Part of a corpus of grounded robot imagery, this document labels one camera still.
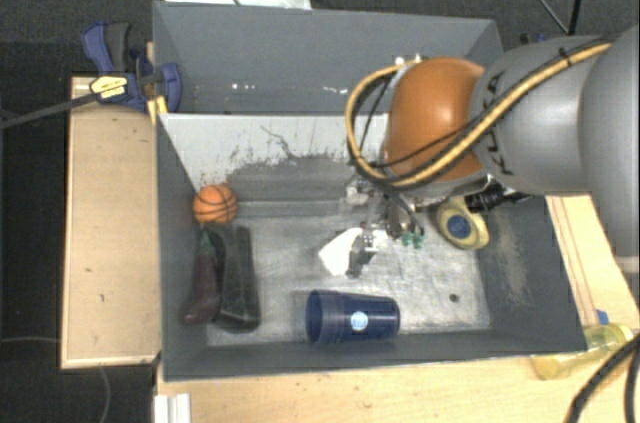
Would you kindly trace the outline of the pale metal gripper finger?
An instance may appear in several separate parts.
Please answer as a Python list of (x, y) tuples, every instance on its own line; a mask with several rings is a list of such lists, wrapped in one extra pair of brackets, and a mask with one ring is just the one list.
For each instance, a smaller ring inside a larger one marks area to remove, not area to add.
[(346, 275), (349, 278), (358, 278), (363, 268), (371, 262), (375, 255), (374, 237), (367, 233), (359, 234), (354, 239), (349, 252)]

